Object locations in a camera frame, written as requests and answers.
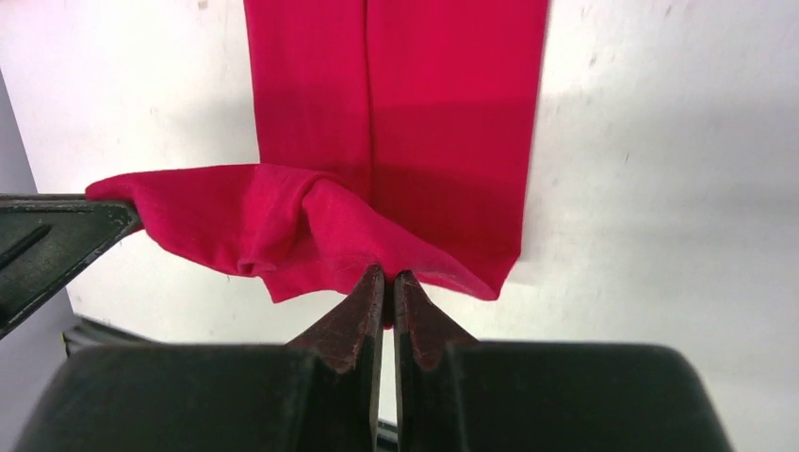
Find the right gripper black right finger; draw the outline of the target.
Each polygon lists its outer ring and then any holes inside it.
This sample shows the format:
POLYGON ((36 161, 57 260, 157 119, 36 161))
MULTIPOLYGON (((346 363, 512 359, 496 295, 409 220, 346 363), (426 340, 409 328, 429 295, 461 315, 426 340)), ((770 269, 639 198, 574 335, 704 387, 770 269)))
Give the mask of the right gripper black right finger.
POLYGON ((728 451, 690 363, 650 344, 491 342, 393 284, 402 451, 728 451))

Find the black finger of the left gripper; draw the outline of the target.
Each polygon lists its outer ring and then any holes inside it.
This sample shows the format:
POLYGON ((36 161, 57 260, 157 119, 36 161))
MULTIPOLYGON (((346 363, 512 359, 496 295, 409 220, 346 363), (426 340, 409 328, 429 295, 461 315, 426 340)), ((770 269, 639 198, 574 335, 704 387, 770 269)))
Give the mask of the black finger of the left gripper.
POLYGON ((142 222, 130 202, 77 194, 1 196, 1 336, 142 222))

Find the red t-shirt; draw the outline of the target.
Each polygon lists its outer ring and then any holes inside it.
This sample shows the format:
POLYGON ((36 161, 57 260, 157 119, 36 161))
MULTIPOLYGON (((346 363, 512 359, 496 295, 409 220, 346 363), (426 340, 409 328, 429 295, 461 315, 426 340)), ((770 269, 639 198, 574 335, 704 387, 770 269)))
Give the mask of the red t-shirt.
POLYGON ((498 297, 521 251, 545 1, 248 1, 256 164, 88 186, 274 302, 388 279, 498 297))

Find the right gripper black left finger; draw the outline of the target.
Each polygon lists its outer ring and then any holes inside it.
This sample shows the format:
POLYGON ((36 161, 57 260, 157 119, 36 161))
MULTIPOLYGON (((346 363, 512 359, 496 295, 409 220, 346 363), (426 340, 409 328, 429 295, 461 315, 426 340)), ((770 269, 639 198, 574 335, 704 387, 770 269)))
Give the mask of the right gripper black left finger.
POLYGON ((19 451, 372 451, 384 275, 283 345, 98 346, 55 374, 19 451))

